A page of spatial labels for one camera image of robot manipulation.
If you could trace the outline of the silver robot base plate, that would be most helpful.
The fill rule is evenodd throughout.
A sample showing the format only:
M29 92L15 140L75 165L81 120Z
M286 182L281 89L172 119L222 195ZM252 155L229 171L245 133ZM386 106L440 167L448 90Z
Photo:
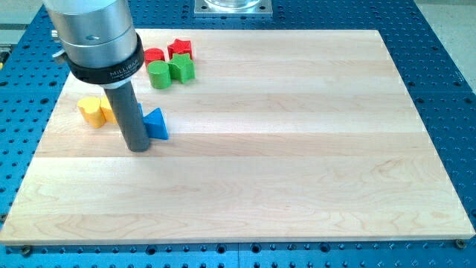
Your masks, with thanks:
M213 17L272 17L272 0L195 0L194 15Z

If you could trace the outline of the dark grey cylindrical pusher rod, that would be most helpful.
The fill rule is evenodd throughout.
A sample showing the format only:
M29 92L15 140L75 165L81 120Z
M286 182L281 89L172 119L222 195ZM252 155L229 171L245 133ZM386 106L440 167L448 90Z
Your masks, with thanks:
M105 88L104 92L128 149L132 152L148 150L149 136L132 84L127 82L114 89Z

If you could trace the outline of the black Millibar tool flange ring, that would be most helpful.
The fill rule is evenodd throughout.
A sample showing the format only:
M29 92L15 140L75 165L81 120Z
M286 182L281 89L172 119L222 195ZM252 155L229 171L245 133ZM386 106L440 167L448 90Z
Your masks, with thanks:
M137 45L133 53L124 61L113 66L103 68L89 68L79 66L74 63L68 55L65 55L65 61L71 70L71 73L80 81L95 85L107 85L118 83L130 78L134 73L139 71L144 64L144 49L142 41L138 33Z

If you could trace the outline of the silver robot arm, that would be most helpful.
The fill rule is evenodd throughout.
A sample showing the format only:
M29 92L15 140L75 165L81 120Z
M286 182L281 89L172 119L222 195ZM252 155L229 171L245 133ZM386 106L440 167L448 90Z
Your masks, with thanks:
M127 0L44 0L52 37L62 50L55 60L68 64L84 83L104 89L132 152L149 149L149 136L131 83L144 64L144 49Z

